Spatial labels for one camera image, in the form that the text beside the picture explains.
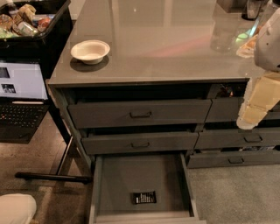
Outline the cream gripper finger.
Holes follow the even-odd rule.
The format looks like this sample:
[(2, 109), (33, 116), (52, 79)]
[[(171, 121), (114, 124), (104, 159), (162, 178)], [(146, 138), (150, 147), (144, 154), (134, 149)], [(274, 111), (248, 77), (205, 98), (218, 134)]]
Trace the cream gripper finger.
[(243, 99), (236, 124), (242, 130), (252, 130), (280, 101), (280, 73), (265, 72), (251, 78)]

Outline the white robot base corner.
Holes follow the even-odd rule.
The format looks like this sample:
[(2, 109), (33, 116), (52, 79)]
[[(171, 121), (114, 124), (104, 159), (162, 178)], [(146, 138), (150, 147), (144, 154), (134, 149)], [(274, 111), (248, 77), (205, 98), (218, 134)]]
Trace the white robot base corner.
[(29, 194), (5, 194), (0, 197), (0, 224), (31, 224), (36, 211), (36, 200)]

